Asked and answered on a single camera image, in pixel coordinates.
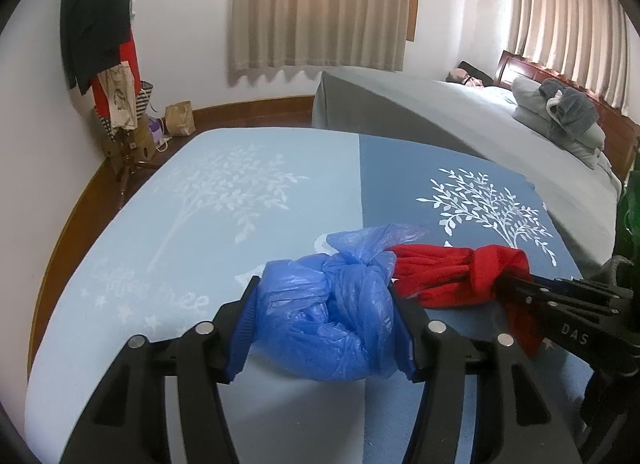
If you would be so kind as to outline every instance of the wooden headboard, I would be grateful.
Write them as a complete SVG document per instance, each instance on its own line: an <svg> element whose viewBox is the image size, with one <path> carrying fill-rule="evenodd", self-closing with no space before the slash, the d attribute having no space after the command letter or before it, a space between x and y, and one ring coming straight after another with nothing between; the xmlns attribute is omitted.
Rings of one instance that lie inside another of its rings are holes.
<svg viewBox="0 0 640 464"><path fill-rule="evenodd" d="M638 140L640 139L638 124L622 115L620 110L611 108L595 94L578 86L570 79L505 50L495 73L494 85L511 90L511 83L518 76L524 76L537 82L556 78L566 86L572 86L576 90L584 92L593 101L600 115L598 124L607 135L604 153L611 163L613 173L622 181L626 179L638 151Z"/></svg>

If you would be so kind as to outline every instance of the black jacket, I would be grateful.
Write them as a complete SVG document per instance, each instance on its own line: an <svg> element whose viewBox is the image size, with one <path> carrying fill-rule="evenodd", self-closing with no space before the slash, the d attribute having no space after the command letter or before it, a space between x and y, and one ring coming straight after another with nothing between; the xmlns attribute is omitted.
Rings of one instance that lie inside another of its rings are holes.
<svg viewBox="0 0 640 464"><path fill-rule="evenodd" d="M62 0L60 47L69 88L81 94L98 73L120 63L119 45L129 41L129 0Z"/></svg>

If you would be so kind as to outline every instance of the tree illustration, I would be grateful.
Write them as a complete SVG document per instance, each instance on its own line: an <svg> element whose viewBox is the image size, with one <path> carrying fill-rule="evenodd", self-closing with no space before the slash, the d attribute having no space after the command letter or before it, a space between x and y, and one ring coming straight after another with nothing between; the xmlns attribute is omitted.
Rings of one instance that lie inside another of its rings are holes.
<svg viewBox="0 0 640 464"><path fill-rule="evenodd" d="M518 240L533 241L551 259L555 267L556 255L549 249L545 238L553 238L546 227L540 224L537 209L524 206L517 202L517 196L504 188L498 191L491 184L489 177L482 173L472 173L458 169L440 169L452 180L450 183L440 184L431 179L433 200L419 198L419 202L432 203L434 209L442 209L439 222L445 232L451 237L457 225L463 222L475 222L482 227L493 229L508 246L518 248Z"/></svg>
<svg viewBox="0 0 640 464"><path fill-rule="evenodd" d="M285 190L308 177L283 171L283 155L264 161L258 157L259 151L255 145L217 150L189 165L174 167L157 180L154 192L178 198L180 210L149 262L149 272L176 232L203 209L226 214L236 223L235 243L255 231L254 220L264 209L289 209Z"/></svg>

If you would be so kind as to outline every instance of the dark blue tablecloth section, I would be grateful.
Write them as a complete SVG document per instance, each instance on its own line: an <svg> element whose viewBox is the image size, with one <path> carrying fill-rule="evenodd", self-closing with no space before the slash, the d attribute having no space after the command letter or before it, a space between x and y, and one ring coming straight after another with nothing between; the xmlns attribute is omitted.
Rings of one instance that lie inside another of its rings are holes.
<svg viewBox="0 0 640 464"><path fill-rule="evenodd" d="M544 203L520 174L434 146L361 135L360 177L364 227L423 224L429 232L420 243L472 248L510 245L527 253L532 274L580 277ZM472 338L491 339L506 330L497 303L427 313ZM534 364L567 423L576 429L577 407L591 368L550 343ZM422 389L423 385L412 384L400 372L389 380L367 380L365 464L402 462ZM471 456L475 389L475 378L468 377L457 464L469 462Z"/></svg>

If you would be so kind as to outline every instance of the silver screw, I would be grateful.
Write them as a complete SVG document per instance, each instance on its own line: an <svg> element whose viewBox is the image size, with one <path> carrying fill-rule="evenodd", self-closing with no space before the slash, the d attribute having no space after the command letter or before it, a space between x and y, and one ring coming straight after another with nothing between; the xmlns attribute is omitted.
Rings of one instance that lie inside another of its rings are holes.
<svg viewBox="0 0 640 464"><path fill-rule="evenodd" d="M447 326L442 321L431 321L428 326L429 330L436 334L442 334L447 329Z"/></svg>
<svg viewBox="0 0 640 464"><path fill-rule="evenodd" d="M196 332L201 335L210 334L213 332L213 323L210 321L203 321L196 325Z"/></svg>
<svg viewBox="0 0 640 464"><path fill-rule="evenodd" d="M508 334L500 334L498 336L498 343L503 347L510 347L514 344L513 338Z"/></svg>
<svg viewBox="0 0 640 464"><path fill-rule="evenodd" d="M132 349L139 349L142 345L145 344L145 336L141 336L140 334L129 338L129 345Z"/></svg>

